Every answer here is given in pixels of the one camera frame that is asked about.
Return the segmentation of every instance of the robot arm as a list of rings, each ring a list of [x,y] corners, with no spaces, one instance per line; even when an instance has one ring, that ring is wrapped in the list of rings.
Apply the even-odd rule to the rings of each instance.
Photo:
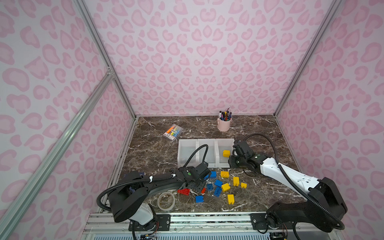
[[[157,218],[152,206],[143,203],[146,197],[172,189],[189,188],[201,192],[206,184],[205,176],[211,174],[207,165],[203,162],[197,167],[180,167],[172,173],[155,176],[139,175],[137,171],[130,172],[117,183],[120,187],[103,192],[108,195],[111,207],[108,208],[100,201],[98,205],[111,211],[115,222],[131,219],[150,230]]]
[[[339,222],[331,218],[324,209],[338,219],[341,219],[348,209],[331,179],[325,177],[320,180],[300,173],[278,163],[272,157],[263,153],[255,153],[245,141],[235,141],[233,147],[237,155],[230,156],[228,160],[231,168],[247,168],[252,172],[273,178],[295,192],[311,198],[307,198],[306,202],[301,203],[275,203],[267,210],[266,221],[269,226],[274,228],[285,222],[307,222],[324,232],[330,232],[333,228],[338,227]],[[289,183],[278,165],[303,193]]]

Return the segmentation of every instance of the red lego brick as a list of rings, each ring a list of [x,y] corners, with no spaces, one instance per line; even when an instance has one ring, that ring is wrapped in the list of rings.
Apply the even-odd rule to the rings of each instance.
[[[179,190],[177,190],[177,192],[180,194],[184,194],[186,196],[189,196],[190,189],[188,189],[188,188],[179,189]]]

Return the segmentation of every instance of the aluminum frame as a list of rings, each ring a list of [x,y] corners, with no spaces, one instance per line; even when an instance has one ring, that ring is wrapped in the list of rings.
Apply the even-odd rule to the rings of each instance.
[[[252,228],[250,214],[266,212],[173,212],[173,213],[156,213],[170,214],[171,223],[169,231],[162,233],[254,233]],[[130,220],[121,223],[115,223],[110,213],[91,214],[84,228],[81,239],[93,239],[96,234],[127,234]],[[298,223],[297,232],[313,232],[321,231],[314,225],[309,223]],[[268,232],[280,232],[281,230],[269,229]],[[331,239],[343,240],[340,236],[341,231],[334,230],[330,234]]]
[[[8,239],[12,234],[113,78],[115,77],[111,73],[107,73],[104,76],[53,146],[52,150],[44,158],[36,172],[28,180],[23,190],[10,205],[0,221],[0,240]]]
[[[283,109],[285,103],[287,102],[289,96],[291,95],[293,89],[295,88],[297,82],[299,81],[301,74],[303,73],[304,69],[307,67],[309,61],[314,55],[324,35],[327,33],[337,13],[341,10],[341,6],[343,5],[343,3],[344,3],[344,0],[333,0],[333,2],[331,3],[331,6],[329,7],[327,13],[325,14],[325,17],[322,20],[316,34],[314,35],[310,46],[305,52],[303,60],[300,62],[295,74],[292,77],[291,82],[289,83],[286,91],[284,92],[283,97],[281,98],[279,105],[276,108],[276,111],[274,113],[275,116],[278,116],[281,113],[281,110]]]
[[[73,0],[73,2],[75,3],[77,10],[79,11],[81,18],[83,19],[83,21],[85,23],[85,26],[87,27],[89,33],[91,34],[91,37],[92,37],[93,41],[95,42],[97,49],[100,52],[100,56],[102,57],[105,66],[111,72],[111,74],[115,75],[115,77],[116,77],[114,79],[114,81],[118,87],[118,91],[119,91],[120,96],[122,97],[125,105],[128,108],[129,114],[131,115],[131,117],[133,119],[135,119],[136,118],[135,112],[134,112],[131,104],[129,103],[128,96],[125,93],[125,91],[122,87],[122,84],[121,84],[121,82],[120,82],[120,80],[116,74],[116,71],[113,67],[112,61],[110,60],[110,58],[107,54],[107,51],[103,45],[103,42],[101,40],[101,37],[99,36],[99,33],[95,27],[95,24],[93,22],[93,19],[91,17],[91,14],[88,10],[87,5],[85,4],[84,0]]]

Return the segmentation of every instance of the blue lego brick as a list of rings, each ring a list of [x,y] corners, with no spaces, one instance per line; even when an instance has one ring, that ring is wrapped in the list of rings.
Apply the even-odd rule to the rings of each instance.
[[[211,176],[209,178],[216,178],[216,171],[211,171]]]
[[[203,196],[196,196],[196,203],[204,202]]]
[[[221,187],[221,185],[223,185],[223,182],[219,181],[219,180],[216,180],[215,185],[218,186],[218,187]]]
[[[221,193],[221,187],[216,187],[215,192],[214,192],[214,195],[215,195],[216,197],[218,197],[218,196],[220,196],[220,193]]]
[[[208,184],[207,184],[207,190],[208,190],[208,191],[212,191],[213,189],[214,189],[213,184],[212,184],[212,183],[208,183]]]

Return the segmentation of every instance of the plastic packaging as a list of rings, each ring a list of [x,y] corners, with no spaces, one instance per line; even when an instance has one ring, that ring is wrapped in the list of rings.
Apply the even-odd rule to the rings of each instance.
[[[184,128],[173,124],[164,134],[163,136],[173,142],[179,135],[180,133],[184,130]]]

